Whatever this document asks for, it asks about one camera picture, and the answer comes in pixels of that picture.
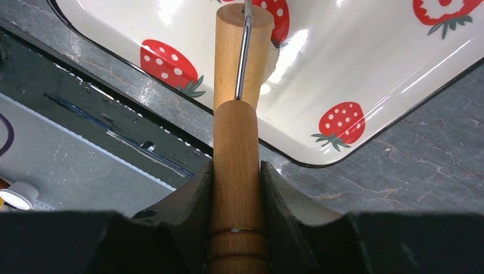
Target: white tray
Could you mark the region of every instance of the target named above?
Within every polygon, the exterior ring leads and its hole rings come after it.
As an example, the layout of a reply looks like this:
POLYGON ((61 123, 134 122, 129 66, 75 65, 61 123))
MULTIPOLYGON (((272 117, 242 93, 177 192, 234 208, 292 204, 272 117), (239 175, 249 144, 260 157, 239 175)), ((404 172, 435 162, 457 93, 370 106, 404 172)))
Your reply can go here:
MULTIPOLYGON (((87 39, 209 108, 227 2, 243 1, 55 0, 87 39)), ((273 13, 281 45, 259 137, 304 164, 348 156, 484 57, 482 2, 253 0, 273 13)))

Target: chrome rod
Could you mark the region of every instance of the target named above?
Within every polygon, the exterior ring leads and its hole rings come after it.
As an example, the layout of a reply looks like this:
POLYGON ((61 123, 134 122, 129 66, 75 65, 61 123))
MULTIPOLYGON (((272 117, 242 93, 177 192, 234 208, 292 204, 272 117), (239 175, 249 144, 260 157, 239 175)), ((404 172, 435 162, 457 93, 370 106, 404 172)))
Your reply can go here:
POLYGON ((245 65, 247 64, 247 52, 249 51, 249 41, 252 31, 252 1, 245 0, 244 4, 244 34, 242 36, 242 46, 240 48, 239 70, 237 71, 237 82, 235 83, 235 99, 242 100, 244 89, 245 65))

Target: grey countertop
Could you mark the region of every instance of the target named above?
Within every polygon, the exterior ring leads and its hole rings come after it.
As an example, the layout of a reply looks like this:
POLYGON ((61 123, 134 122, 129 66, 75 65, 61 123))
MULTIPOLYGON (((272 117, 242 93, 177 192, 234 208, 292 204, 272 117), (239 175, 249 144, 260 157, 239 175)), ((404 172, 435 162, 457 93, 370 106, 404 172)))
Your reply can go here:
MULTIPOLYGON (((213 116, 77 36, 44 0, 0 0, 0 17, 196 138, 212 143, 213 116)), ((327 168, 308 169, 261 146, 306 195, 338 212, 437 209, 484 213, 484 67, 372 142, 327 168)))

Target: strawberry print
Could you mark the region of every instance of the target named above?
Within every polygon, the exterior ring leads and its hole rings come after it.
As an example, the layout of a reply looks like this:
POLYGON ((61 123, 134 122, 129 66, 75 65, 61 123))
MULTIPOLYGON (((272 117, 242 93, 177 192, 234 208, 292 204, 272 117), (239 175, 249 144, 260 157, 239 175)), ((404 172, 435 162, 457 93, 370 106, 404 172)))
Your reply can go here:
POLYGON ((173 47, 157 40, 143 41, 140 51, 141 69, 186 95, 197 98, 205 91, 196 91, 203 81, 192 63, 173 47))
POLYGON ((349 148, 365 131, 365 117, 358 103, 344 102, 328 110, 319 121, 320 134, 316 142, 326 141, 321 146, 332 144, 337 151, 341 147, 349 148))
POLYGON ((286 0, 252 0, 252 4, 262 7, 274 16, 275 28, 272 30, 271 40, 279 48, 289 34, 289 7, 286 0))
POLYGON ((424 25, 431 26, 430 35, 442 27, 442 39, 449 29, 472 23, 469 15, 484 0, 413 0, 413 11, 424 25))

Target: wooden rod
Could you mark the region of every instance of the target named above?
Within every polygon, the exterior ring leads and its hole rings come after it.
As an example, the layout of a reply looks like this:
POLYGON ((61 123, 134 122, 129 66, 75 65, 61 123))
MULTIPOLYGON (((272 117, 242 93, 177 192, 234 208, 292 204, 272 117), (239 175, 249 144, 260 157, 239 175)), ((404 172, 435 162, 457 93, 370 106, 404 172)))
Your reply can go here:
POLYGON ((216 110, 214 126, 208 273, 268 273, 256 112, 247 102, 227 101, 216 110), (251 267, 257 271, 246 272, 251 267))
POLYGON ((217 12, 213 131, 214 182, 207 273, 270 273, 259 170, 256 107, 272 15, 252 10, 252 34, 242 100, 233 100, 243 35, 243 4, 217 12))
MULTIPOLYGON (((244 5, 234 3, 218 9, 215 28, 215 92, 213 111, 233 100, 244 27, 244 5)), ((242 100, 257 109, 260 86, 271 42, 274 17, 261 7, 253 6, 252 33, 245 69, 242 100)))

